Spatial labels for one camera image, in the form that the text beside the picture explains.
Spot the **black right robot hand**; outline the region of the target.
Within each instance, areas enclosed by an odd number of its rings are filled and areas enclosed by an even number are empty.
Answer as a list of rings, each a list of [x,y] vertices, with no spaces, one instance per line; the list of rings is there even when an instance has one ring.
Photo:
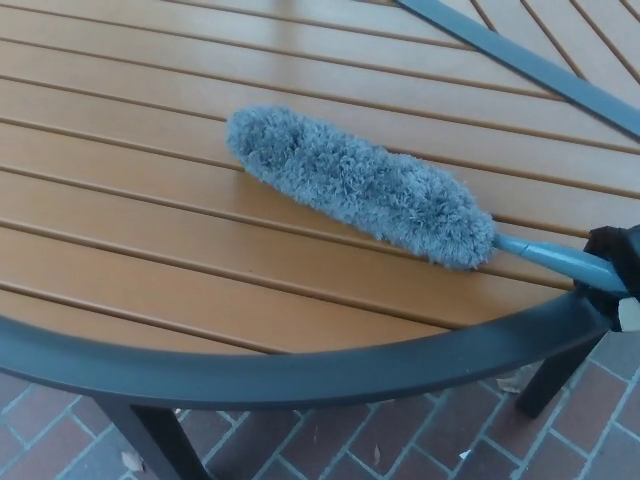
[[[610,321],[613,332],[638,332],[639,315],[624,309],[639,306],[639,226],[591,230],[584,251],[609,261],[627,293],[612,294],[577,280],[574,286]]]

